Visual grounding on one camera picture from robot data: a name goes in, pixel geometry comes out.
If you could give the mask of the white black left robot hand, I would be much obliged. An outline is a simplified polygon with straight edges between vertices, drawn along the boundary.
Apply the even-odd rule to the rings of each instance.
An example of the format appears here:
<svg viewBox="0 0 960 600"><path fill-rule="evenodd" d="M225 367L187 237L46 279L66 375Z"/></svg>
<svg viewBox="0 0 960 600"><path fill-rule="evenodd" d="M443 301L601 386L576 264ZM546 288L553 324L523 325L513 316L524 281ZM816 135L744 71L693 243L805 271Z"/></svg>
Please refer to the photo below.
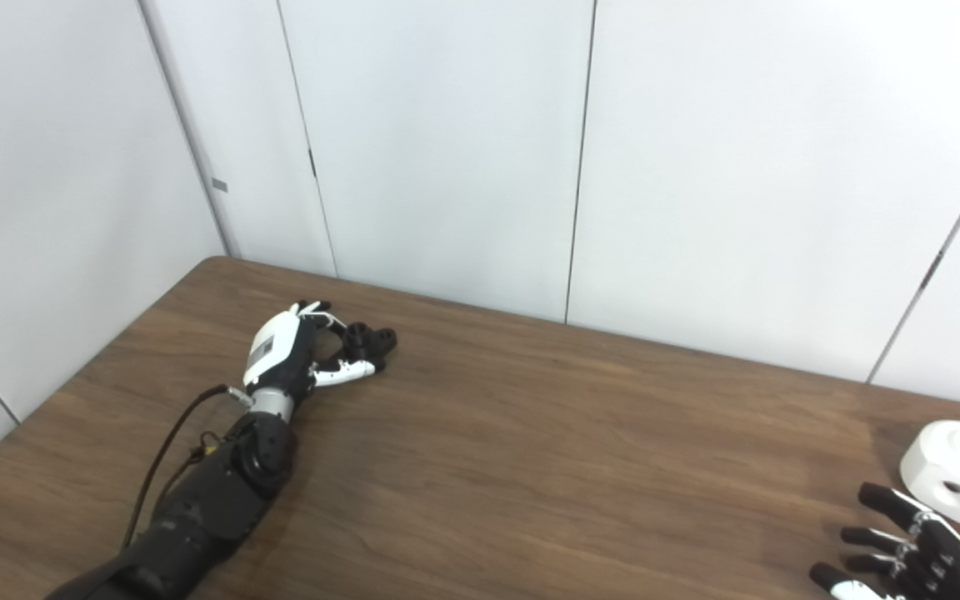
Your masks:
<svg viewBox="0 0 960 600"><path fill-rule="evenodd" d="M279 390L302 400L315 390L342 385L383 372L398 345L392 329L363 322L346 324L328 301L294 303L260 327L243 376L244 390ZM318 335L327 332L342 343L331 357L317 357Z"/></svg>

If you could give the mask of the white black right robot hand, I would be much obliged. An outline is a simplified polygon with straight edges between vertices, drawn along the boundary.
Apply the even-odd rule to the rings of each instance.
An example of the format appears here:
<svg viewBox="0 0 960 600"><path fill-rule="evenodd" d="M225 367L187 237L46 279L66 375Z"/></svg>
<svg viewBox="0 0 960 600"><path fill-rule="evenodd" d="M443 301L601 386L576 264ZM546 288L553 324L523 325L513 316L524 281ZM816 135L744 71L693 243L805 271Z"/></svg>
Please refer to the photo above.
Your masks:
<svg viewBox="0 0 960 600"><path fill-rule="evenodd" d="M960 599L960 534L941 513L891 487L865 482L857 500L904 531L844 527L842 542L872 549L841 568L816 562L812 583L834 599Z"/></svg>

